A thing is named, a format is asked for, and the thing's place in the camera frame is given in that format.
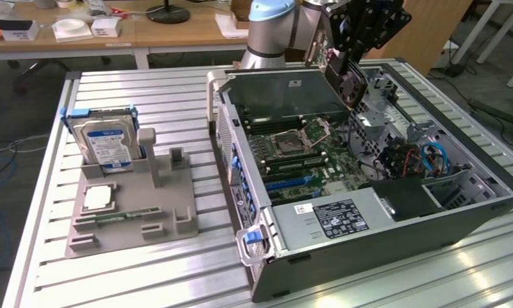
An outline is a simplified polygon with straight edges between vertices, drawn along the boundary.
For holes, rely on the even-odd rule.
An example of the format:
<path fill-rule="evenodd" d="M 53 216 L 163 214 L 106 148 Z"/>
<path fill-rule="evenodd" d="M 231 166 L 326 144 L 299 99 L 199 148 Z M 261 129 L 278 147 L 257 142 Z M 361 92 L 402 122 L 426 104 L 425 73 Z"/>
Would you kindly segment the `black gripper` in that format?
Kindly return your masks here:
<path fill-rule="evenodd" d="M 341 52 L 379 49 L 411 20 L 402 1 L 338 1 L 322 7 L 327 40 Z"/>

